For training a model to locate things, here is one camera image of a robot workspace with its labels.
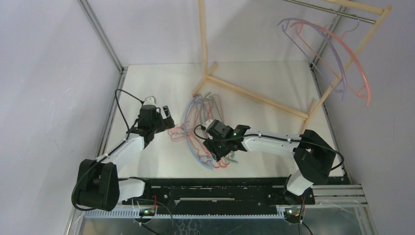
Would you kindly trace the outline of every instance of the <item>wooden clothes rack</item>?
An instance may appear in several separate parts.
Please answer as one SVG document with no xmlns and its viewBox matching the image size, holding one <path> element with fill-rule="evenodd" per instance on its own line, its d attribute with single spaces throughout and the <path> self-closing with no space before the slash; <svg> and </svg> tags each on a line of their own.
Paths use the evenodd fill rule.
<svg viewBox="0 0 415 235">
<path fill-rule="evenodd" d="M 324 8 L 324 7 L 320 7 L 320 6 L 315 6 L 315 5 L 311 5 L 311 4 L 296 1 L 296 0 L 284 0 L 284 1 L 295 3 L 295 4 L 298 4 L 298 5 L 302 5 L 302 6 L 306 6 L 306 7 L 310 7 L 310 8 L 314 8 L 314 9 L 325 11 L 325 12 L 330 12 L 330 13 L 333 13 L 333 14 L 338 14 L 340 16 L 345 16 L 345 17 L 348 17 L 348 18 L 357 19 L 356 16 L 351 15 L 351 14 L 346 14 L 346 13 L 340 14 L 339 12 L 336 12 L 332 9 L 328 9 L 328 8 Z M 388 17 L 388 15 L 390 14 L 390 12 L 392 10 L 391 5 L 388 5 L 386 8 L 379 8 L 379 7 L 370 6 L 370 5 L 357 3 L 357 2 L 351 2 L 351 1 L 347 1 L 347 0 L 323 0 L 323 1 L 331 2 L 331 3 L 335 3 L 339 6 L 350 7 L 350 8 L 354 8 L 354 9 L 358 9 L 358 10 L 362 10 L 362 11 L 365 11 L 365 12 L 369 12 L 369 13 L 379 15 L 378 19 L 375 20 L 375 21 L 370 20 L 370 19 L 366 19 L 366 18 L 363 18 L 363 17 L 362 18 L 358 17 L 358 19 L 365 19 L 365 22 L 367 22 L 367 23 L 372 23 L 373 27 L 363 37 L 363 39 L 361 40 L 359 46 L 354 51 L 356 56 L 358 56 L 362 52 L 363 48 L 367 45 L 369 40 L 374 36 L 374 34 L 377 31 L 377 29 L 379 28 L 379 26 L 383 23 L 383 21 L 385 21 L 385 19 Z M 222 86 L 224 88 L 227 88 L 227 89 L 229 89 L 229 90 L 231 90 L 231 91 L 233 91 L 237 94 L 240 94 L 240 95 L 243 95 L 243 96 L 245 96 L 247 98 L 250 98 L 252 100 L 256 100 L 258 102 L 270 105 L 270 106 L 274 107 L 277 110 L 280 110 L 282 112 L 285 112 L 287 114 L 291 114 L 295 117 L 298 117 L 298 118 L 302 119 L 304 121 L 304 125 L 303 125 L 301 133 L 303 133 L 304 130 L 307 128 L 310 120 L 316 114 L 317 110 L 321 107 L 321 105 L 327 99 L 328 95 L 333 91 L 333 87 L 336 87 L 336 85 L 340 82 L 340 80 L 341 80 L 340 73 L 337 74 L 337 77 L 332 81 L 331 86 L 329 86 L 327 88 L 327 90 L 322 95 L 321 99 L 318 102 L 316 100 L 313 100 L 313 102 L 311 104 L 311 107 L 309 109 L 309 113 L 307 113 L 307 114 L 304 113 L 304 112 L 301 112 L 299 110 L 296 110 L 296 109 L 294 109 L 290 106 L 287 106 L 285 104 L 277 102 L 275 100 L 269 99 L 269 98 L 267 98 L 263 95 L 251 92 L 251 91 L 246 90 L 242 87 L 239 87 L 239 86 L 234 85 L 232 83 L 229 83 L 229 82 L 223 81 L 219 78 L 216 78 L 216 77 L 212 76 L 212 73 L 218 67 L 218 63 L 215 62 L 209 70 L 207 68 L 207 66 L 208 66 L 208 49 L 207 49 L 207 42 L 206 42 L 205 0 L 198 0 L 198 6 L 199 6 L 200 38 L 201 38 L 201 44 L 202 44 L 202 58 L 203 58 L 203 66 L 202 66 L 203 67 L 203 79 L 197 85 L 197 87 L 194 89 L 193 94 L 192 94 L 193 97 L 195 97 L 199 93 L 199 90 L 203 87 L 203 85 L 206 82 L 211 82 L 211 83 L 216 84 L 218 86 Z M 353 60 L 349 59 L 349 61 L 345 65 L 345 71 L 347 71 L 350 68 L 352 63 L 353 63 Z"/>
</svg>

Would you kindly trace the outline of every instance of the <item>hanger hook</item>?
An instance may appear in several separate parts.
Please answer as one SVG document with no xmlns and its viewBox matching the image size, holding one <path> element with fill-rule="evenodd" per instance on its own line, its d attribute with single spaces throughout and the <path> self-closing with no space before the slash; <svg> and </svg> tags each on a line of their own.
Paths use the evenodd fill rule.
<svg viewBox="0 0 415 235">
<path fill-rule="evenodd" d="M 360 24 L 360 19 L 359 19 L 359 17 L 358 17 L 356 14 L 353 14 L 353 16 L 354 16 L 354 17 L 356 17 L 356 19 L 357 19 L 357 25 L 356 25 L 356 27 L 355 27 L 354 29 L 346 31 L 346 32 L 342 35 L 342 37 L 341 37 L 342 39 L 343 39 L 343 37 L 344 37 L 347 33 L 353 32 L 353 31 L 355 31 L 355 30 L 359 27 L 359 24 Z"/>
<path fill-rule="evenodd" d="M 336 10 L 334 10 L 333 8 L 332 8 L 332 10 L 333 10 L 333 12 L 334 12 L 335 18 L 331 21 L 331 23 L 326 24 L 326 25 L 324 26 L 325 28 L 326 28 L 327 26 L 333 25 L 333 24 L 334 24 L 334 22 L 335 22 L 335 21 L 336 21 L 336 19 L 337 19 L 337 12 L 336 12 Z"/>
</svg>

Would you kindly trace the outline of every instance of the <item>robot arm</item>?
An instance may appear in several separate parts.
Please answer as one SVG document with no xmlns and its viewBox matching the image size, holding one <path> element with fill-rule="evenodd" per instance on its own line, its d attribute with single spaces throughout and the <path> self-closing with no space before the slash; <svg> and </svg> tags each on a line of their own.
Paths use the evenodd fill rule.
<svg viewBox="0 0 415 235">
<path fill-rule="evenodd" d="M 282 135 L 261 132 L 249 126 L 238 125 L 235 129 L 218 120 L 208 120 L 203 129 L 209 134 L 203 145 L 219 161 L 231 151 L 261 151 L 294 158 L 298 170 L 286 182 L 285 188 L 300 196 L 313 184 L 327 183 L 336 154 L 314 131 L 302 135 Z"/>
<path fill-rule="evenodd" d="M 77 184 L 72 193 L 75 204 L 111 211 L 119 201 L 139 197 L 144 181 L 129 178 L 120 180 L 118 173 L 153 140 L 156 133 L 174 127 L 167 106 L 156 105 L 154 97 L 145 99 L 138 118 L 125 138 L 112 151 L 94 160 L 85 159 L 79 166 Z"/>
</svg>

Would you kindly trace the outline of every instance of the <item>plastic hanger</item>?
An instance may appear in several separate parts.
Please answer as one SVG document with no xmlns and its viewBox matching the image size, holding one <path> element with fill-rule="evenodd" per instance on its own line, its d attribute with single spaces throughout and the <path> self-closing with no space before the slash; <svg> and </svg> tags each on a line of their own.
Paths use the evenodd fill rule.
<svg viewBox="0 0 415 235">
<path fill-rule="evenodd" d="M 334 22 L 336 21 L 336 19 L 337 19 L 337 12 L 336 12 L 336 10 L 334 10 L 333 8 L 332 8 L 332 10 L 334 11 L 334 15 L 335 15 L 335 18 L 333 19 L 333 21 L 330 23 L 330 24 L 326 24 L 324 27 L 325 28 L 327 28 L 327 26 L 329 26 L 329 25 L 333 25 L 334 24 Z M 310 51 L 311 52 L 313 52 L 313 54 L 315 55 L 315 56 L 317 56 L 328 68 L 329 68 L 329 70 L 332 72 L 332 74 L 334 74 L 335 76 L 337 76 L 337 73 L 334 71 L 334 69 L 323 59 L 323 58 L 321 58 L 320 57 L 320 55 L 317 53 L 317 52 L 315 52 L 313 49 L 312 49 L 312 47 L 301 37 L 301 31 L 302 31 L 302 28 L 303 28 L 303 26 L 304 25 L 301 25 L 301 27 L 300 27 L 300 29 L 298 29 L 297 27 L 296 27 L 296 34 L 297 34 L 297 36 L 301 39 L 301 41 L 308 47 L 308 49 L 310 49 Z M 333 87 L 334 88 L 334 90 L 336 91 L 336 92 L 341 92 L 342 90 L 336 90 L 336 87 L 337 86 L 335 86 L 335 87 Z"/>
<path fill-rule="evenodd" d="M 334 34 L 334 33 L 332 33 L 330 30 L 328 30 L 327 28 L 325 28 L 325 27 L 322 27 L 321 25 L 317 25 L 317 24 L 313 24 L 313 23 L 310 23 L 310 22 L 308 22 L 308 21 L 305 21 L 305 20 L 303 20 L 303 19 L 300 19 L 299 21 L 297 20 L 297 22 L 295 22 L 295 23 L 293 23 L 290 27 L 293 27 L 293 26 L 295 26 L 295 25 L 297 25 L 297 24 L 301 24 L 301 28 L 300 28 L 300 32 L 301 32 L 301 29 L 302 29 L 302 27 L 303 27 L 303 25 L 304 24 L 307 24 L 307 25 L 309 25 L 309 26 L 311 26 L 311 27 L 313 27 L 313 28 L 315 28 L 315 27 L 317 27 L 317 28 L 319 28 L 320 30 L 322 30 L 322 31 L 324 31 L 324 32 L 326 32 L 327 34 L 329 34 L 330 36 L 332 36 L 337 42 L 339 42 L 339 44 L 340 45 L 342 45 L 342 47 L 349 53 L 349 55 L 350 55 L 350 57 L 351 57 L 351 59 L 353 60 L 353 62 L 356 64 L 356 66 L 357 66 L 357 68 L 358 68 L 358 70 L 359 70 L 359 72 L 360 72 L 360 74 L 362 75 L 362 79 L 363 79 L 363 82 L 365 83 L 365 85 L 358 91 L 358 92 L 356 92 L 351 86 L 349 86 L 349 89 L 352 91 L 352 92 L 354 92 L 359 98 L 366 98 L 366 106 L 369 106 L 370 105 L 370 101 L 371 101 L 371 90 L 370 90 L 370 86 L 369 86 L 369 83 L 368 83 L 368 80 L 367 80 L 367 78 L 366 78 L 366 74 L 365 74 L 365 71 L 363 70 L 363 67 L 362 67 L 362 65 L 360 64 L 360 62 L 359 62 L 359 60 L 357 59 L 357 57 L 356 57 L 356 55 L 353 53 L 353 51 L 348 47 L 348 45 L 346 44 L 346 43 L 344 43 L 343 42 L 343 40 L 342 40 L 342 38 L 339 38 L 339 36 L 337 36 L 336 34 Z M 349 31 L 346 31 L 343 35 L 342 35 L 342 37 L 344 37 L 348 32 L 352 32 L 352 31 L 354 31 L 355 29 L 357 29 L 357 27 L 359 26 L 359 21 L 358 21 L 358 25 L 353 29 L 353 30 L 349 30 Z"/>
<path fill-rule="evenodd" d="M 286 19 L 283 19 L 282 21 L 280 21 L 278 24 L 277 24 L 277 26 L 278 25 L 280 25 L 280 24 L 282 24 L 282 22 L 284 22 L 284 21 L 287 21 L 287 25 L 286 26 L 284 26 L 284 24 L 282 24 L 281 25 L 281 29 L 282 29 L 282 31 L 284 32 L 284 34 L 294 43 L 294 45 L 296 45 L 296 47 L 298 47 L 298 49 L 305 55 L 305 57 L 307 57 L 307 59 L 311 62 L 311 64 L 316 68 L 316 70 L 322 75 L 322 76 L 324 76 L 323 75 L 323 73 L 319 70 L 319 68 L 317 67 L 317 65 L 316 64 L 314 64 L 313 63 L 313 61 L 310 59 L 310 57 L 308 57 L 308 55 L 304 52 L 304 50 L 302 50 L 302 48 L 294 41 L 294 39 L 293 38 L 291 38 L 288 34 L 287 34 L 287 32 L 286 32 L 286 30 L 287 30 L 287 28 L 288 28 L 288 25 L 289 25 L 289 22 L 291 21 L 291 20 L 300 20 L 300 21 L 304 21 L 305 23 L 310 23 L 310 22 L 308 22 L 308 21 L 306 21 L 306 20 L 303 20 L 303 19 L 300 19 L 300 18 L 286 18 Z M 343 81 L 343 85 L 344 85 L 344 88 L 343 88 L 343 90 L 336 90 L 335 89 L 335 91 L 337 91 L 337 92 L 343 92 L 343 95 L 342 95 L 342 100 L 344 100 L 345 99 L 345 97 L 346 97 L 346 90 L 347 90 L 347 83 L 346 83 L 346 73 L 345 73 L 345 70 L 344 70 L 344 67 L 343 67 L 343 64 L 342 64 L 342 61 L 341 61 L 341 59 L 340 59 L 340 57 L 339 57 L 339 54 L 337 53 L 337 50 L 335 49 L 335 47 L 334 47 L 334 45 L 333 45 L 333 43 L 330 41 L 330 39 L 328 38 L 328 36 L 327 36 L 327 34 L 325 34 L 322 30 L 320 30 L 319 28 L 317 28 L 317 27 L 314 27 L 314 29 L 319 33 L 319 34 L 321 34 L 321 36 L 323 37 L 323 39 L 327 42 L 327 44 L 328 44 L 328 46 L 330 47 L 330 49 L 331 49 L 331 51 L 333 52 L 333 55 L 334 55 L 334 57 L 336 58 L 336 61 L 337 61 L 337 63 L 338 63 L 338 65 L 339 65 L 339 70 L 340 70 L 340 74 L 341 74 L 341 76 L 342 76 L 342 79 L 341 79 L 341 81 Z"/>
</svg>

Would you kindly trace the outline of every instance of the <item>wooden stick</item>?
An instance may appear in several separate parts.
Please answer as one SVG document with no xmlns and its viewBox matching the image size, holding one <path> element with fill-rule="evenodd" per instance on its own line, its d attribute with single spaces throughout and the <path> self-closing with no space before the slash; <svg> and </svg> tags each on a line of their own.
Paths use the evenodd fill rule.
<svg viewBox="0 0 415 235">
<path fill-rule="evenodd" d="M 383 12 L 383 14 L 379 17 L 379 19 L 376 21 L 376 23 L 373 25 L 373 27 L 369 30 L 369 32 L 362 39 L 362 41 L 359 44 L 359 47 L 357 47 L 357 49 L 354 51 L 356 56 L 358 56 L 362 52 L 363 48 L 366 46 L 366 44 L 369 42 L 369 40 L 373 37 L 373 35 L 375 34 L 375 32 L 377 31 L 379 26 L 383 23 L 383 21 L 385 21 L 385 19 L 388 17 L 388 15 L 391 11 L 392 11 L 392 6 L 388 5 L 385 8 L 385 11 Z M 347 62 L 346 66 L 345 66 L 345 71 L 347 71 L 350 68 L 350 65 L 352 63 L 353 63 L 353 60 L 349 59 L 349 61 Z M 313 116 L 316 114 L 317 110 L 322 106 L 324 101 L 327 99 L 328 95 L 333 91 L 333 87 L 335 87 L 339 83 L 339 81 L 340 81 L 340 74 L 337 74 L 337 78 L 334 79 L 334 81 L 331 83 L 331 86 L 329 86 L 327 88 L 327 90 L 324 92 L 324 94 L 322 95 L 322 98 L 317 103 L 316 107 L 313 109 L 312 112 L 310 112 L 309 117 L 308 117 L 309 119 L 313 118 Z"/>
<path fill-rule="evenodd" d="M 246 90 L 244 88 L 241 88 L 241 87 L 236 86 L 234 84 L 231 84 L 229 82 L 225 82 L 225 81 L 223 81 L 221 79 L 218 79 L 216 77 L 212 77 L 210 75 L 206 75 L 206 79 L 207 79 L 207 81 L 210 81 L 212 83 L 215 83 L 217 85 L 220 85 L 222 87 L 225 87 L 225 88 L 227 88 L 227 89 L 229 89 L 229 90 L 231 90 L 231 91 L 233 91 L 235 93 L 241 94 L 241 95 L 243 95 L 243 96 L 245 96 L 247 98 L 250 98 L 250 99 L 253 99 L 253 100 L 256 100 L 256 101 L 265 103 L 265 104 L 268 104 L 268 105 L 270 105 L 270 106 L 272 106 L 272 107 L 274 107 L 274 108 L 276 108 L 278 110 L 281 110 L 281 111 L 283 111 L 285 113 L 288 113 L 288 114 L 294 115 L 296 117 L 299 117 L 302 120 L 307 120 L 307 118 L 308 118 L 308 114 L 305 114 L 303 112 L 300 112 L 300 111 L 298 111 L 296 109 L 293 109 L 293 108 L 291 108 L 291 107 L 289 107 L 287 105 L 284 105 L 284 104 L 281 104 L 279 102 L 276 102 L 276 101 L 274 101 L 272 99 L 269 99 L 267 97 L 264 97 L 264 96 L 262 96 L 260 94 L 256 94 L 254 92 L 248 91 L 248 90 Z"/>
<path fill-rule="evenodd" d="M 205 0 L 198 0 L 198 6 L 199 6 L 200 40 L 201 40 L 201 46 L 202 46 L 203 74 L 206 74 L 207 63 L 208 63 L 208 50 L 206 46 Z"/>
<path fill-rule="evenodd" d="M 211 75 L 213 71 L 218 67 L 218 62 L 215 62 L 212 67 L 210 67 L 209 71 L 207 72 L 208 75 Z"/>
<path fill-rule="evenodd" d="M 196 97 L 199 94 L 200 89 L 206 82 L 206 75 L 204 74 L 203 79 L 197 84 L 197 87 L 193 90 L 192 96 Z"/>
<path fill-rule="evenodd" d="M 315 99 L 313 99 L 313 102 L 311 103 L 311 107 L 309 109 L 310 110 L 309 113 L 311 113 L 313 111 L 314 105 L 316 105 L 316 103 L 317 103 L 317 101 Z M 302 127 L 302 130 L 301 130 L 301 134 L 303 134 L 305 129 L 307 129 L 307 126 L 310 123 L 310 121 L 311 121 L 311 118 L 310 118 L 310 115 L 309 115 L 307 120 L 304 122 L 304 126 Z"/>
<path fill-rule="evenodd" d="M 358 3 L 358 2 L 353 2 L 353 1 L 346 1 L 346 0 L 324 0 L 324 1 L 328 1 L 328 2 L 335 3 L 337 5 L 341 5 L 341 6 L 345 6 L 345 7 L 359 9 L 359 10 L 362 10 L 362 11 L 366 11 L 366 12 L 370 12 L 370 13 L 374 13 L 374 14 L 378 14 L 378 15 L 382 15 L 384 10 L 385 10 L 383 8 L 370 6 L 370 5 L 366 5 L 366 4 L 362 4 L 362 3 Z"/>
</svg>

